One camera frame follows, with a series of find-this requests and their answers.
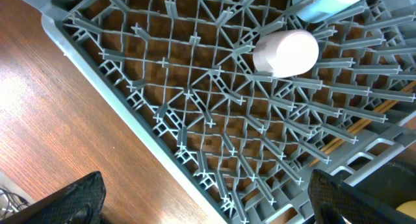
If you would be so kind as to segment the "blue plastic cup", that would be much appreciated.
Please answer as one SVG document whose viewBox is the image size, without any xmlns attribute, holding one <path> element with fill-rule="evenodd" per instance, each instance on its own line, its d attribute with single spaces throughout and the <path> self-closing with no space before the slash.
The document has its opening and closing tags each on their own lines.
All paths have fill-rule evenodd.
<svg viewBox="0 0 416 224">
<path fill-rule="evenodd" d="M 292 0 L 293 4 L 301 0 Z M 350 7 L 360 0 L 316 0 L 297 13 L 297 16 L 308 23 L 319 23 Z"/>
</svg>

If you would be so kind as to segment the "yellow plastic bowl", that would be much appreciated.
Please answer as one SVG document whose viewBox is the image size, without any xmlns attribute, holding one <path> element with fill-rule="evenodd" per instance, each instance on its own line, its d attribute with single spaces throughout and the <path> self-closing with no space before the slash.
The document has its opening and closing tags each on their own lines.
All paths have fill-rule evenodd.
<svg viewBox="0 0 416 224">
<path fill-rule="evenodd" d="M 412 218 L 416 218 L 416 201 L 408 201 L 396 208 L 397 211 L 406 214 Z"/>
</svg>

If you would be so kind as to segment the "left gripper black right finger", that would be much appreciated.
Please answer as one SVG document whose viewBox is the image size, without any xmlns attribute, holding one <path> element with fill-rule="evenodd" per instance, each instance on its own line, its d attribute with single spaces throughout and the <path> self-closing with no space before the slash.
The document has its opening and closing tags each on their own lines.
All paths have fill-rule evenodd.
<svg viewBox="0 0 416 224">
<path fill-rule="evenodd" d="M 321 169 L 313 170 L 307 189 L 318 224 L 415 223 L 399 212 Z"/>
</svg>

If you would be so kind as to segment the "wooden chopstick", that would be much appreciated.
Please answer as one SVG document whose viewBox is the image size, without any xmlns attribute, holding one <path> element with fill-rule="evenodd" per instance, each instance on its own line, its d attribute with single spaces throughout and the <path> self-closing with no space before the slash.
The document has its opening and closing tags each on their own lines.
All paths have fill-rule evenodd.
<svg viewBox="0 0 416 224">
<path fill-rule="evenodd" d="M 415 81 L 412 81 L 407 86 L 405 86 L 403 89 L 401 89 L 401 92 L 410 93 L 413 90 L 414 87 L 415 87 Z M 374 109 L 374 112 L 378 113 L 378 114 L 384 114 L 387 110 L 390 110 L 397 103 L 398 103 L 398 101 L 395 101 L 395 100 L 384 101 L 382 104 L 380 104 L 379 106 L 377 106 Z M 372 123 L 372 120 L 360 119 L 359 121 L 354 123 L 351 127 L 349 127 L 347 129 L 347 132 L 352 133 L 352 134 L 356 134 L 360 130 L 364 129 L 370 123 Z M 339 148 L 344 142 L 345 142 L 345 140 L 341 139 L 340 137 L 336 137 L 332 141 L 330 141 L 328 144 L 326 144 L 321 149 L 321 151 L 323 153 L 325 153 L 326 155 L 328 155 L 331 152 L 333 152 L 334 150 L 336 150 L 337 148 Z"/>
<path fill-rule="evenodd" d="M 375 109 L 375 113 L 384 114 L 391 108 L 393 108 L 399 101 L 388 100 L 384 101 L 382 104 L 378 105 Z M 361 130 L 363 130 L 367 125 L 372 123 L 372 120 L 360 118 L 354 123 L 348 123 L 346 131 L 353 134 L 354 136 Z M 340 137 L 331 136 L 330 141 L 324 145 L 324 141 L 316 141 L 313 143 L 313 146 L 316 146 L 319 150 L 323 153 L 329 154 L 338 149 L 345 140 L 341 139 Z"/>
</svg>

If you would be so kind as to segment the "pink plastic cup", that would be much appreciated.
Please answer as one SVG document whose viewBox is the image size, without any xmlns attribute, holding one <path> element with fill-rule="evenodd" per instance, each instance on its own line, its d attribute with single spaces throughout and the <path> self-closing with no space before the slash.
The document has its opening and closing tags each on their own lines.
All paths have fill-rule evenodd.
<svg viewBox="0 0 416 224">
<path fill-rule="evenodd" d="M 259 39 L 253 50 L 257 71 L 287 78 L 308 72 L 319 57 L 317 39 L 304 30 L 273 32 Z"/>
</svg>

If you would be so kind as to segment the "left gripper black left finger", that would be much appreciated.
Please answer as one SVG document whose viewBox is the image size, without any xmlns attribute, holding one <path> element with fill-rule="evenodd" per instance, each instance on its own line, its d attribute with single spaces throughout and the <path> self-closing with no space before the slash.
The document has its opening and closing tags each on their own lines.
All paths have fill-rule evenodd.
<svg viewBox="0 0 416 224">
<path fill-rule="evenodd" d="M 102 174 L 94 171 L 5 218 L 1 224 L 100 224 L 106 193 Z"/>
</svg>

